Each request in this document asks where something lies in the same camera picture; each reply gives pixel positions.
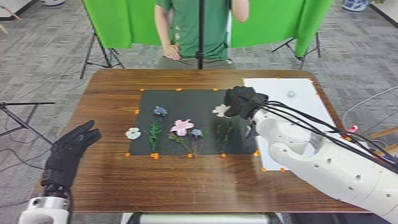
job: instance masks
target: gray carpet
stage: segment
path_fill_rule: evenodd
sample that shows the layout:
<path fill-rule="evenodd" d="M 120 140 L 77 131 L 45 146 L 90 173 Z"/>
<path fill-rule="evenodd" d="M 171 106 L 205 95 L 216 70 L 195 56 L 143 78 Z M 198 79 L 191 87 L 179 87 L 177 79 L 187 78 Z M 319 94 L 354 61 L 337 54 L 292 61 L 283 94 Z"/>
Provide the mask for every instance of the gray carpet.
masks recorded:
<path fill-rule="evenodd" d="M 52 140 L 67 127 L 88 82 L 99 67 L 91 66 L 88 78 L 79 79 L 83 60 L 86 57 L 91 26 L 81 0 L 70 0 L 56 9 L 33 6 L 22 15 L 24 21 L 0 22 L 10 35 L 0 32 L 0 101 L 56 101 L 58 105 L 38 110 L 33 125 Z M 305 69 L 312 71 L 322 82 L 326 92 L 340 115 L 353 105 L 376 93 L 398 85 L 398 29 L 374 12 L 349 13 L 337 4 L 330 12 L 321 30 L 322 59 L 308 57 Z M 278 44 L 232 50 L 232 58 L 239 69 L 298 69 L 299 62 L 292 52 L 283 49 L 273 54 Z M 159 47 L 138 45 L 122 50 L 122 60 L 129 68 L 154 68 Z M 93 58 L 100 58 L 99 47 Z M 363 131 L 397 113 L 397 91 L 370 101 L 349 114 L 347 126 L 360 125 Z M 26 116 L 29 107 L 13 107 Z M 394 127 L 398 115 L 367 132 Z M 0 132 L 6 130 L 6 116 L 0 113 Z M 49 144 L 22 131 L 13 137 L 0 138 L 0 149 L 12 148 L 24 158 L 31 158 L 49 150 Z M 49 154 L 31 163 L 44 166 Z M 15 155 L 0 152 L 0 169 L 19 163 Z M 22 202 L 29 198 L 42 170 L 17 166 L 0 172 L 0 206 Z M 17 223 L 26 205 L 0 208 L 0 223 Z M 118 223 L 120 214 L 79 214 L 75 223 Z"/>

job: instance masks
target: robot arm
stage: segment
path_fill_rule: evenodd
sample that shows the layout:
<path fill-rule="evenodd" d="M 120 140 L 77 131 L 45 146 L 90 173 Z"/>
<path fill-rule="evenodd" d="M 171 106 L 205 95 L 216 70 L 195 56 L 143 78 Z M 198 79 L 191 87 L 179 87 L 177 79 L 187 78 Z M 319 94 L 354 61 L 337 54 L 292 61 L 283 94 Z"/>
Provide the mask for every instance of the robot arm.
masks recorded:
<path fill-rule="evenodd" d="M 90 121 L 60 139 L 52 147 L 44 173 L 44 195 L 29 201 L 29 208 L 20 216 L 20 224 L 70 222 L 74 204 L 72 185 L 77 177 L 81 159 L 90 146 L 102 138 L 100 130 L 91 130 Z"/>
<path fill-rule="evenodd" d="M 337 199 L 370 210 L 398 223 L 398 174 L 347 150 L 326 137 L 315 155 L 305 155 L 312 132 L 271 110 L 262 109 L 269 97 L 248 87 L 228 92 L 227 115 L 251 119 L 260 136 L 269 140 L 269 153 L 298 177 Z M 335 137 L 358 150 L 365 149 Z"/>

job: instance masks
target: person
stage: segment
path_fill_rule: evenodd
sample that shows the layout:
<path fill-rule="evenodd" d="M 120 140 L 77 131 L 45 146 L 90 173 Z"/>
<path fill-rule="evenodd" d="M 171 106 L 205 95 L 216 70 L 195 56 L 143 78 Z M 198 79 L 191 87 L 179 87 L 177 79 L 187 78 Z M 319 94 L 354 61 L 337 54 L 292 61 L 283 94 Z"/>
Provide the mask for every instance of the person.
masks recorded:
<path fill-rule="evenodd" d="M 250 19 L 250 0 L 211 0 L 205 7 L 205 69 L 235 69 L 228 57 L 230 11 L 244 23 Z M 155 20 L 164 46 L 157 68 L 198 69 L 200 0 L 157 0 Z"/>

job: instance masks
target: tripod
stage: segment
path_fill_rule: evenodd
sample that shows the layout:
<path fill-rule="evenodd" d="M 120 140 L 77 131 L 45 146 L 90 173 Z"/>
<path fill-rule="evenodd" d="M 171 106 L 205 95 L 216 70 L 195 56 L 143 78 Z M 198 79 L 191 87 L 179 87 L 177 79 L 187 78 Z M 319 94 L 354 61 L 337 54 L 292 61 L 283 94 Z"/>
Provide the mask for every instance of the tripod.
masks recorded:
<path fill-rule="evenodd" d="M 38 137 L 49 142 L 49 144 L 54 145 L 54 142 L 49 140 L 47 136 L 40 133 L 40 131 L 29 125 L 40 105 L 49 105 L 49 104 L 56 104 L 56 103 L 54 102 L 44 102 L 44 103 L 6 103 L 4 102 L 4 103 L 0 103 L 0 110 L 4 111 L 4 113 L 8 114 L 12 119 L 17 121 L 17 123 L 20 124 L 20 127 L 17 127 L 15 129 L 12 129 L 4 133 L 0 133 L 0 137 L 10 135 L 22 129 L 29 129 L 35 132 L 35 134 L 38 135 Z M 8 106 L 35 106 L 35 109 L 31 110 L 31 113 L 29 113 L 29 118 L 26 121 L 17 116 L 17 114 L 12 112 L 12 110 L 8 109 Z"/>
<path fill-rule="evenodd" d="M 294 40 L 296 40 L 296 38 L 292 38 L 289 40 L 289 42 L 276 48 L 276 50 L 273 51 L 273 53 L 287 46 L 290 48 L 294 54 L 296 54 L 296 50 L 294 50 L 294 48 L 290 46 L 290 43 L 294 42 Z M 306 51 L 306 54 L 305 54 L 303 57 L 298 57 L 296 56 L 298 60 L 303 62 L 301 63 L 301 70 L 303 70 L 303 67 L 305 67 L 305 64 L 306 64 L 308 55 L 317 51 L 319 52 L 319 58 L 322 57 L 322 54 L 321 54 L 321 33 L 319 32 L 317 32 L 317 35 L 315 35 L 315 40 L 317 40 L 317 47 L 315 47 L 315 49 L 312 51 Z"/>
<path fill-rule="evenodd" d="M 99 63 L 90 61 L 91 60 L 91 51 L 93 51 L 95 41 L 99 41 L 99 44 L 100 44 L 104 58 L 106 58 L 106 63 L 107 63 L 106 65 L 102 65 L 102 64 L 99 64 Z M 83 69 L 81 79 L 84 79 L 88 65 L 97 65 L 97 66 L 100 66 L 104 68 L 115 68 L 118 65 L 122 65 L 122 67 L 127 68 L 123 63 L 122 63 L 118 55 L 120 55 L 120 52 L 116 51 L 115 48 L 109 49 L 109 54 L 107 54 L 107 50 L 106 50 L 106 47 L 104 47 L 104 44 L 102 44 L 102 40 L 100 40 L 99 35 L 95 33 L 93 37 L 91 37 L 91 44 L 90 44 L 90 50 L 88 50 L 88 55 L 86 55 L 86 62 L 84 62 L 84 69 Z"/>

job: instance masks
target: person's hand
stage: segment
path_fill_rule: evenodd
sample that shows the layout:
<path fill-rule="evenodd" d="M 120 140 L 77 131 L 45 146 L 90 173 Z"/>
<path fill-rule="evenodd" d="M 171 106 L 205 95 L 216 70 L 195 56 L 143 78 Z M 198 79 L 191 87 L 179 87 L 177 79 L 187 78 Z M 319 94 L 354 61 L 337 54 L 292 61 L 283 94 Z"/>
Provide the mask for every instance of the person's hand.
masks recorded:
<path fill-rule="evenodd" d="M 91 130 L 93 127 L 95 121 L 90 121 L 63 136 L 54 144 L 52 155 L 45 166 L 44 186 L 47 184 L 60 184 L 68 189 L 72 188 L 86 150 L 102 138 L 100 130 Z"/>
<path fill-rule="evenodd" d="M 237 86 L 227 93 L 225 104 L 230 106 L 227 116 L 235 117 L 241 115 L 248 119 L 267 101 L 269 96 L 257 93 L 251 87 Z"/>
<path fill-rule="evenodd" d="M 179 45 L 164 46 L 164 54 L 166 54 L 166 57 L 171 58 L 173 60 L 177 61 L 182 60 Z"/>

